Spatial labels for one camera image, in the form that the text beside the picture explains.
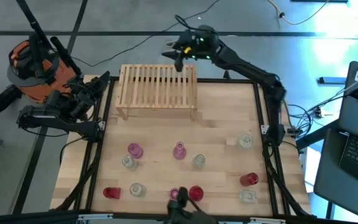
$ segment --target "floor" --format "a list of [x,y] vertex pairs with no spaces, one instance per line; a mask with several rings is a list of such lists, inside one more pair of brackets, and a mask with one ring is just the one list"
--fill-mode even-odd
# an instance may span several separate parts
[[[96,63],[128,49],[155,31],[175,23],[173,15],[183,17],[204,11],[214,1],[191,0],[28,0],[34,16],[47,35],[58,35],[72,56]],[[321,3],[276,0],[288,20],[297,22],[314,13]],[[6,19],[1,15],[9,14]],[[288,90],[287,101],[309,108],[338,90],[341,85],[322,86],[321,76],[345,77],[349,62],[358,61],[358,1],[328,3],[314,18],[291,26],[279,20],[275,9],[265,0],[225,0],[207,13],[187,21],[191,26],[207,24],[225,32],[221,39],[246,61],[280,76]],[[0,0],[0,92],[9,85],[6,78],[7,54],[28,38],[31,28],[14,1]],[[175,26],[153,37],[130,52],[89,67],[78,65],[85,74],[99,75],[109,70],[118,75],[123,63],[172,63],[163,58],[165,43],[177,39],[184,30]],[[223,71],[207,61],[188,61],[198,67],[200,77],[218,78]],[[241,78],[232,73],[234,78]],[[20,183],[32,153],[35,136],[17,128],[20,109],[31,103],[26,97],[0,113],[0,215],[12,212]],[[325,107],[338,112],[340,101]],[[290,108],[291,113],[299,113]],[[334,116],[319,121],[328,123]],[[61,133],[49,129],[48,134]],[[42,212],[49,208],[58,173],[58,154],[65,137],[45,140],[24,212]],[[321,213],[319,204],[313,213]],[[126,220],[116,223],[131,223]]]

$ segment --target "concrete floor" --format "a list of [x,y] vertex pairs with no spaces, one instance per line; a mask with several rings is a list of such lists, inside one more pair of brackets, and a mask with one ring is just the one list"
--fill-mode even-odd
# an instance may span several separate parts
[[[46,31],[71,32],[75,26],[82,0],[41,1],[28,0],[34,16]],[[72,56],[88,63],[96,63],[144,40],[132,31],[163,30],[175,23],[173,15],[186,17],[205,10],[213,1],[174,0],[92,0],[88,1],[76,37]],[[304,19],[317,10],[321,3],[275,1],[287,18],[293,22]],[[305,108],[319,103],[338,90],[341,85],[322,86],[320,76],[346,77],[349,62],[358,61],[358,1],[328,3],[308,22],[290,26],[277,19],[275,9],[265,0],[225,0],[215,4],[210,11],[188,21],[191,26],[207,24],[218,31],[259,32],[256,36],[221,37],[221,39],[246,61],[266,71],[279,75],[288,90],[287,101]],[[30,30],[16,2],[0,0],[0,31]],[[175,26],[170,31],[184,30]],[[112,31],[104,36],[83,36],[81,32]],[[277,32],[269,37],[267,32]],[[300,37],[291,37],[294,32]],[[7,54],[25,35],[0,35],[0,92],[9,84],[6,78]],[[70,36],[60,36],[68,44]],[[176,36],[153,37],[130,52],[97,67],[78,65],[85,74],[99,75],[109,70],[117,75],[123,63],[173,63],[163,58],[164,43]],[[207,61],[188,61],[198,66],[200,77],[221,77],[223,71]],[[19,110],[31,103],[26,97],[0,113],[0,215],[12,211],[25,168],[29,162],[35,136],[17,128]],[[340,101],[327,105],[326,110],[339,111]],[[328,123],[330,119],[321,120]],[[49,134],[61,133],[49,130]],[[49,209],[58,173],[58,154],[66,137],[47,138],[27,197],[24,212],[43,212]]]

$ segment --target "gray floor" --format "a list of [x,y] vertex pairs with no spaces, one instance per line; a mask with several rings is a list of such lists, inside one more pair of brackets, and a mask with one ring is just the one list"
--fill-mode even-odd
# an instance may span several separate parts
[[[81,0],[41,1],[28,0],[40,25],[49,31],[72,31],[80,10]],[[174,14],[183,17],[205,10],[213,1],[141,1],[92,0],[88,1],[80,25],[82,31],[154,31],[169,27]],[[276,1],[288,19],[298,22],[315,12],[321,3]],[[222,37],[245,60],[279,75],[288,90],[290,103],[309,108],[343,86],[321,86],[320,76],[345,77],[349,62],[358,61],[358,3],[329,3],[308,22],[290,26],[277,19],[275,9],[263,0],[225,0],[218,2],[206,14],[190,19],[192,26],[205,23],[220,31],[239,32],[324,32],[324,37]],[[175,26],[172,30],[183,30]],[[24,15],[14,1],[0,0],[0,30],[30,30]],[[0,92],[8,86],[7,54],[26,36],[0,36]],[[67,44],[69,36],[60,40]],[[117,52],[132,47],[145,36],[78,36],[72,55],[89,63],[96,63]],[[124,53],[97,67],[78,62],[86,74],[102,74],[109,70],[117,75],[123,63],[173,63],[160,56],[165,43],[174,36],[158,36],[138,48]],[[188,61],[198,66],[199,77],[218,78],[223,71],[207,61]],[[26,97],[0,113],[0,215],[11,212],[19,184],[32,152],[35,136],[17,128],[19,110],[31,103]],[[339,110],[340,101],[327,105],[326,110]],[[325,118],[320,123],[329,122]],[[60,133],[50,130],[49,133]],[[40,157],[24,212],[47,211],[58,173],[58,153],[66,138],[47,138]]]

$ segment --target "wooden dish rack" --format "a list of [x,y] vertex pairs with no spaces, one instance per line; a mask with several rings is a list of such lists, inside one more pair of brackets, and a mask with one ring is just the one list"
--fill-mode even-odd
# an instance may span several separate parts
[[127,120],[130,109],[197,112],[197,75],[193,65],[177,72],[173,65],[122,65],[116,109]]

